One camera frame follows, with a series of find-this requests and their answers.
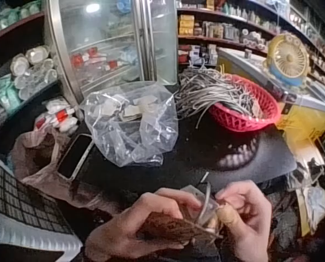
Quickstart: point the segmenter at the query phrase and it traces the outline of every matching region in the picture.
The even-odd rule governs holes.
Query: black counter surface
[[[195,129],[198,117],[179,122],[179,136],[173,151],[164,154],[159,167],[125,166],[119,168],[106,160],[94,147],[82,166],[78,179],[107,192],[128,190],[153,192],[161,187],[180,189],[197,184],[208,171],[214,192],[228,183],[253,180],[260,183],[286,174],[296,168],[296,162],[275,125],[256,132],[235,133],[219,126],[205,115]],[[77,131],[89,133],[83,122]],[[258,139],[258,149],[252,161],[241,168],[221,170],[217,163],[233,147]]]

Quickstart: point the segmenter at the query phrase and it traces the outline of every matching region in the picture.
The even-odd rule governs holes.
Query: refrigerator door
[[[90,92],[140,80],[130,0],[49,3],[62,68],[78,103]]]
[[[146,0],[151,46],[150,68],[157,81],[163,85],[177,83],[178,74],[178,36],[177,8],[172,0]]]

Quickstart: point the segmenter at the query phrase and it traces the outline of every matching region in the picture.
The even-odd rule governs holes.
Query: plastic bag
[[[11,152],[16,178],[75,207],[100,209],[111,215],[120,213],[119,205],[99,188],[81,181],[75,185],[58,173],[57,163],[68,142],[65,134],[51,127],[21,134]]]
[[[101,153],[117,166],[162,165],[178,137],[173,95],[155,82],[135,82],[93,92],[82,104]]]

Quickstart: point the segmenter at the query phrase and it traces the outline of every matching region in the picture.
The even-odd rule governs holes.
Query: ceiling light
[[[86,12],[88,13],[94,13],[97,12],[100,8],[99,4],[89,4],[86,6]]]

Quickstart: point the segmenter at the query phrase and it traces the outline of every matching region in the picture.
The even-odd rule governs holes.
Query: desk fan
[[[303,43],[290,34],[277,35],[270,42],[264,71],[288,86],[301,86],[306,79],[309,55]]]

